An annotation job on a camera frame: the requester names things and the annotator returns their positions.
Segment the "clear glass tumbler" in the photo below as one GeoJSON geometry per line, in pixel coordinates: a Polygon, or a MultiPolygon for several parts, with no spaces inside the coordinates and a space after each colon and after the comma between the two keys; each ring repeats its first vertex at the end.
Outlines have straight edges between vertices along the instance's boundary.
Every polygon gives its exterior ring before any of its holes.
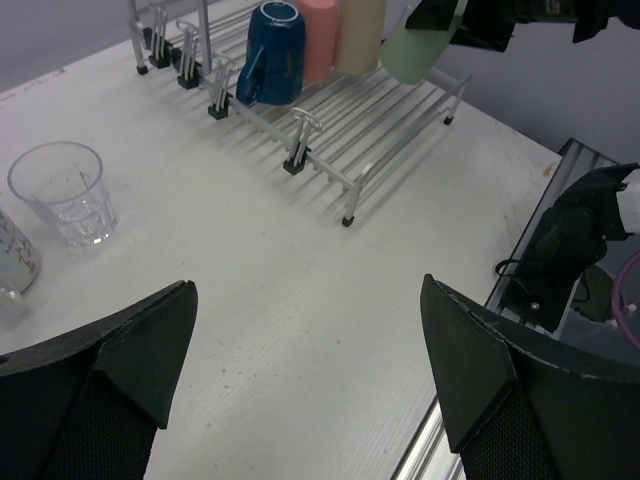
{"type": "Polygon", "coordinates": [[[99,245],[117,225],[103,160],[84,144],[55,141],[28,150],[9,168],[7,184],[71,246],[99,245]]]}

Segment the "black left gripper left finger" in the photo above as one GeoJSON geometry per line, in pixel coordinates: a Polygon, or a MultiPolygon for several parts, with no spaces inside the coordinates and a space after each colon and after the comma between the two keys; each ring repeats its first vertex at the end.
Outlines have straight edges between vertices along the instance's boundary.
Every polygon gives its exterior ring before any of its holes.
{"type": "Polygon", "coordinates": [[[1,357],[4,479],[141,479],[166,429],[198,308],[179,281],[1,357]]]}

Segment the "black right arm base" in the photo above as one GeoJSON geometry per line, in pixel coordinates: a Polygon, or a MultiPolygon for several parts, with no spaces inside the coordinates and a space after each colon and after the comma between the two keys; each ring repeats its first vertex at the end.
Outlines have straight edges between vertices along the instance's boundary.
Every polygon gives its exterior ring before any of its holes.
{"type": "Polygon", "coordinates": [[[639,165],[594,169],[544,211],[518,259],[500,261],[504,305],[525,322],[557,330],[573,287],[610,242],[639,233],[639,165]]]}

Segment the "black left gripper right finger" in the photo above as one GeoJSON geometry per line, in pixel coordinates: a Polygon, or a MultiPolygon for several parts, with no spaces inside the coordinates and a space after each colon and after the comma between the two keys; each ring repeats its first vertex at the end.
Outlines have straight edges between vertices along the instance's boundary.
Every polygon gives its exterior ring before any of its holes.
{"type": "Polygon", "coordinates": [[[424,277],[420,309],[451,452],[469,479],[636,479],[639,370],[424,277]]]}

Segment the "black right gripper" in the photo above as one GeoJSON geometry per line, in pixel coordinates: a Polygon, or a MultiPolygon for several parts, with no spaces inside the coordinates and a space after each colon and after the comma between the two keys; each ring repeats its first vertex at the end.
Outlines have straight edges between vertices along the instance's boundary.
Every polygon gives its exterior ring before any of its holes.
{"type": "MultiPolygon", "coordinates": [[[[422,0],[409,15],[409,30],[446,31],[456,16],[458,0],[422,0]]],[[[628,28],[639,29],[636,0],[533,0],[468,1],[452,44],[505,52],[516,23],[573,24],[574,43],[594,38],[611,18],[628,28]]]]}

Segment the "beige plastic cup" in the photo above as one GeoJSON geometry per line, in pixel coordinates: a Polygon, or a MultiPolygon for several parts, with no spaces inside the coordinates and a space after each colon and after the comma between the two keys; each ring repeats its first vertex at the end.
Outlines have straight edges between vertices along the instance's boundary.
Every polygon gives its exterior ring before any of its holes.
{"type": "Polygon", "coordinates": [[[386,6],[386,0],[339,2],[334,55],[334,66],[338,71],[361,75],[377,68],[386,6]]]}

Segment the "light green plastic cup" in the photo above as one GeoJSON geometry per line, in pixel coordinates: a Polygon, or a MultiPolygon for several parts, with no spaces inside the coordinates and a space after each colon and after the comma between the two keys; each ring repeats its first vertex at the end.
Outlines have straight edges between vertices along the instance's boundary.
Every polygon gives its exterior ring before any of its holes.
{"type": "Polygon", "coordinates": [[[405,9],[398,25],[385,40],[380,52],[380,62],[386,72],[397,81],[406,84],[418,84],[422,81],[452,43],[453,36],[462,21],[467,1],[459,1],[456,16],[446,31],[407,29],[405,22],[418,4],[405,9]]]}

